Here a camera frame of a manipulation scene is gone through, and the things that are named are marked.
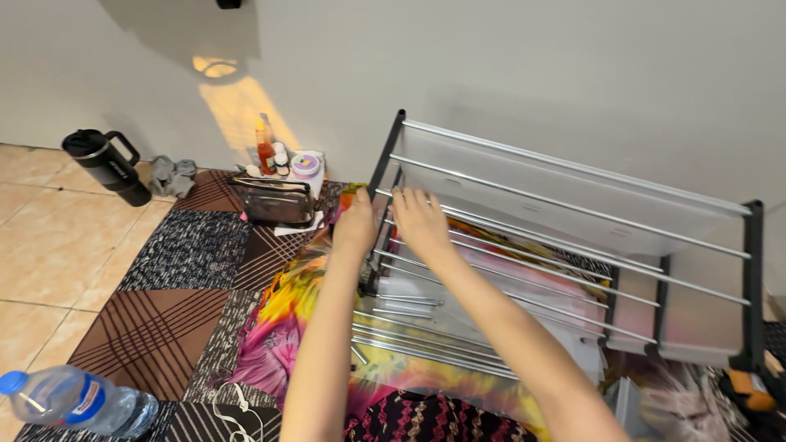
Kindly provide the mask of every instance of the gray cloth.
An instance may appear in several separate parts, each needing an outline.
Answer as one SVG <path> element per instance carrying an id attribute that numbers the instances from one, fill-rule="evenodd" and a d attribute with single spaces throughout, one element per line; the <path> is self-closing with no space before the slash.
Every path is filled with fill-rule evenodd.
<path id="1" fill-rule="evenodd" d="M 166 155 L 159 155 L 152 162 L 150 192 L 165 197 L 185 198 L 194 185 L 191 179 L 197 174 L 197 163 L 193 160 L 172 162 Z"/>

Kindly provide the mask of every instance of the patterned clothing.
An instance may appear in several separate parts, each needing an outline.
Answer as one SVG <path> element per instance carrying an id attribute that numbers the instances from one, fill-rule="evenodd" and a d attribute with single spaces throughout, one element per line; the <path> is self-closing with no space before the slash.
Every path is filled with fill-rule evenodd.
<path id="1" fill-rule="evenodd" d="M 442 394 L 398 390 L 370 407 L 362 418 L 348 416 L 345 442 L 537 442 L 519 422 L 501 418 Z"/>

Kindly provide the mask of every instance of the rug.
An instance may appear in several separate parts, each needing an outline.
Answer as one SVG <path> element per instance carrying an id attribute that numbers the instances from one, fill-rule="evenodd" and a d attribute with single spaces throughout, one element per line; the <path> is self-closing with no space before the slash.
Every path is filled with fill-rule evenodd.
<path id="1" fill-rule="evenodd" d="M 273 276 L 314 236 L 276 237 L 269 227 L 240 220 L 241 204 L 224 178 L 230 171 L 203 171 L 137 255 L 68 363 L 153 394 L 160 412 L 140 440 L 228 440 L 237 426 L 213 415 L 212 403 L 233 416 L 256 440 L 259 421 L 237 406 L 233 389 L 216 397 L 211 381 L 231 373 L 237 331 L 259 304 Z M 340 182 L 325 182 L 316 209 L 325 218 L 338 205 Z M 264 422 L 265 442 L 278 438 L 281 413 L 275 399 L 241 386 Z M 27 424 L 17 442 L 118 440 L 86 430 Z"/>

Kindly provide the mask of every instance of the hand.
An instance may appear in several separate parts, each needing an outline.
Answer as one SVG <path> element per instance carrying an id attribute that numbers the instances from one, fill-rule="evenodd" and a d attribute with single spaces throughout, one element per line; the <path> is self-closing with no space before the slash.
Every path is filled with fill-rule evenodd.
<path id="1" fill-rule="evenodd" d="M 455 253 L 447 229 L 447 218 L 433 193 L 406 187 L 393 189 L 393 218 L 407 247 L 426 264 Z"/>
<path id="2" fill-rule="evenodd" d="M 341 214 L 333 230 L 332 254 L 362 260 L 374 245 L 376 229 L 371 198 L 365 188 L 360 188 L 354 196 L 352 206 Z"/>

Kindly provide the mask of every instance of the blue bottle cap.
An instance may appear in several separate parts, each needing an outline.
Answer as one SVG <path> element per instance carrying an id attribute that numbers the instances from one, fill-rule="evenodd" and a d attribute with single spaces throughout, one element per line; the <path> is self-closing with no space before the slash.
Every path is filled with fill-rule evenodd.
<path id="1" fill-rule="evenodd" d="M 19 371 L 9 371 L 6 374 L 0 376 L 0 393 L 4 395 L 9 395 L 11 393 L 18 392 L 19 390 L 24 387 L 24 384 L 28 381 L 28 374 Z"/>

